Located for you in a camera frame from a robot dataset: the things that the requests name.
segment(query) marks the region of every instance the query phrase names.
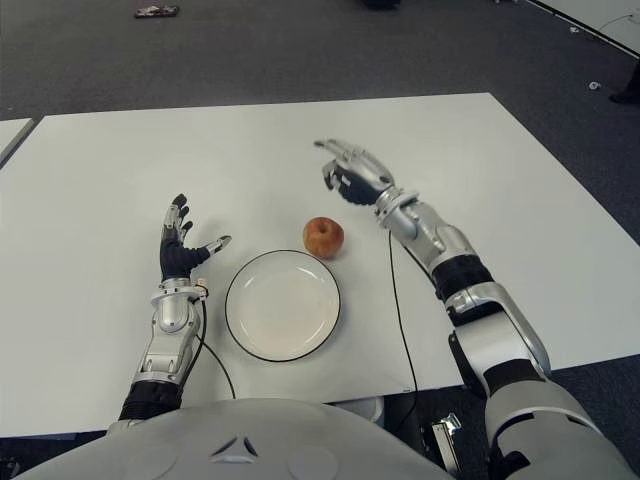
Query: plate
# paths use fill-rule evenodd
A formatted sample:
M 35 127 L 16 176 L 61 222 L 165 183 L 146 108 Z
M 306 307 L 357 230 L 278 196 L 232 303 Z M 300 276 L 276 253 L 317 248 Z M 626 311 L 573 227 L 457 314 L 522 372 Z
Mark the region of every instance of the plate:
M 227 291 L 227 325 L 251 355 L 295 360 L 324 343 L 340 315 L 340 291 L 329 269 L 311 255 L 276 250 L 254 258 Z

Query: table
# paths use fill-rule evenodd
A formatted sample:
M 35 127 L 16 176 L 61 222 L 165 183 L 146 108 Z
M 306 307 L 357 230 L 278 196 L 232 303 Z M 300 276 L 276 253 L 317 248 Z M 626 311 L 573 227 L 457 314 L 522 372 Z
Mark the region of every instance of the table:
M 207 339 L 239 397 L 340 401 L 407 391 L 386 233 L 371 209 L 327 192 L 312 147 L 366 145 L 398 184 L 462 228 L 547 345 L 555 368 L 637 353 L 626 305 L 640 284 L 633 240 L 489 94 L 62 115 L 45 118 L 0 172 L 0 435 L 105 428 L 149 339 L 160 222 L 189 197 L 199 245 L 232 243 L 200 267 L 213 294 Z M 313 216 L 345 227 L 328 263 L 343 312 L 299 361 L 244 353 L 224 321 L 233 274 L 259 253 L 303 249 Z M 460 383 L 451 325 L 396 245 L 402 321 L 421 389 Z M 228 398 L 203 352 L 185 405 Z
M 33 120 L 30 118 L 3 120 L 0 122 L 0 167 L 2 167 L 9 153 L 18 142 L 29 133 L 32 125 Z

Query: black cable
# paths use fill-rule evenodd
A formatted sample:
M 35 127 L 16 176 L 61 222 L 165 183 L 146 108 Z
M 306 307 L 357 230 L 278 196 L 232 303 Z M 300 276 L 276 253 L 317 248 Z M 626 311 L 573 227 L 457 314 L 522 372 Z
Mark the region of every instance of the black cable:
M 633 15 L 630 15 L 630 14 L 627 14 L 627 15 L 621 15 L 621 16 L 619 16 L 619 17 L 617 17 L 617 18 L 614 18 L 613 20 L 609 20 L 607 23 L 605 23 L 604 25 L 602 25 L 602 26 L 601 26 L 597 31 L 598 31 L 598 32 L 601 32 L 601 31 L 602 31 L 602 29 L 603 29 L 604 27 L 608 27 L 608 26 L 609 26 L 609 25 L 611 25 L 612 23 L 617 22 L 618 20 L 622 20 L 623 18 L 631 18 L 631 17 L 633 17 Z
M 411 354 L 409 353 L 409 347 L 407 346 L 407 339 L 404 336 L 404 328 L 402 327 L 402 316 L 400 315 L 400 302 L 398 301 L 398 289 L 396 288 L 396 271 L 393 266 L 393 248 L 391 247 L 391 231 L 389 231 L 389 263 L 391 264 L 391 283 L 393 284 L 393 297 L 396 301 L 396 312 L 398 314 L 398 325 L 400 326 L 400 333 L 402 334 L 402 343 L 404 344 L 404 350 L 407 352 L 407 360 L 409 360 L 409 367 L 411 367 L 411 377 L 413 378 L 413 403 L 411 408 L 407 411 L 405 416 L 400 420 L 400 423 L 393 430 L 393 434 L 396 435 L 404 422 L 411 416 L 416 409 L 418 403 L 418 381 L 416 380 L 416 372 L 413 368 L 413 361 L 411 360 Z
M 207 334 L 207 306 L 205 305 L 204 300 L 200 300 L 200 305 L 202 306 L 202 338 L 204 338 L 204 336 Z M 193 356 L 193 359 L 191 360 L 191 363 L 187 367 L 187 371 L 184 373 L 184 377 L 182 377 L 182 380 L 180 380 L 180 393 L 181 394 L 184 391 L 184 386 L 186 385 L 187 380 L 189 380 L 189 375 L 191 375 L 191 370 L 193 370 L 193 367 L 195 366 L 196 361 L 198 360 L 198 357 L 200 356 L 200 352 L 202 351 L 202 344 L 204 343 L 202 341 L 202 338 L 200 339 L 200 344 L 198 345 L 198 348 L 196 349 L 196 353 Z
M 220 360 L 220 357 L 218 357 L 218 355 L 216 355 L 216 352 L 213 351 L 213 348 L 211 348 L 207 344 L 207 342 L 202 340 L 202 338 L 200 338 L 198 335 L 196 335 L 196 338 L 198 340 L 200 340 L 201 344 L 204 345 L 204 348 L 209 350 L 209 353 L 211 353 L 211 355 L 213 355 L 213 358 L 216 359 L 216 361 L 218 362 L 218 365 L 220 365 L 220 368 L 222 368 L 222 371 L 224 372 L 224 376 L 227 377 L 227 382 L 229 383 L 229 389 L 231 390 L 231 397 L 235 400 L 236 399 L 236 389 L 233 388 L 233 382 L 231 381 L 231 377 L 229 376 L 229 372 L 227 371 L 227 368 L 224 366 L 224 363 L 222 363 L 222 360 Z

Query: red apple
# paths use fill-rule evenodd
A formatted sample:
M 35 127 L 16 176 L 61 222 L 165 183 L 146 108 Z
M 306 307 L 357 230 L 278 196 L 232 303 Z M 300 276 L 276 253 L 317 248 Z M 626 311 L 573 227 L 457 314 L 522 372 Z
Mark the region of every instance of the red apple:
M 309 220 L 304 226 L 302 239 L 305 248 L 312 255 L 320 258 L 332 258 L 342 247 L 344 230 L 330 218 L 316 217 Z

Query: robotic arm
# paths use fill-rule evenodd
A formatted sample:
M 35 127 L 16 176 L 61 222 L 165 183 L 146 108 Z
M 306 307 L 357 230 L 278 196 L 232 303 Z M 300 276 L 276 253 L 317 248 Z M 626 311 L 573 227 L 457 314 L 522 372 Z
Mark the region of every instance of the robotic arm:
M 193 227 L 191 221 L 182 224 L 187 213 L 187 199 L 180 194 L 165 215 L 160 241 L 162 283 L 151 299 L 155 309 L 151 320 L 151 342 L 142 356 L 122 407 L 118 422 L 120 428 L 132 420 L 146 420 L 180 408 L 182 391 L 193 365 L 193 340 L 200 329 L 200 316 L 195 307 L 198 301 L 205 319 L 204 336 L 204 301 L 208 291 L 203 281 L 191 284 L 191 270 L 222 250 L 231 237 L 225 235 L 203 247 L 186 248 L 184 238 Z M 117 429 L 118 424 L 110 430 Z
M 370 153 L 339 140 L 317 141 L 335 155 L 325 183 L 349 202 L 375 207 L 425 272 L 454 326 L 449 345 L 465 384 L 488 398 L 492 478 L 636 478 L 584 409 L 549 380 L 544 345 L 507 291 L 456 227 L 418 194 L 396 187 Z

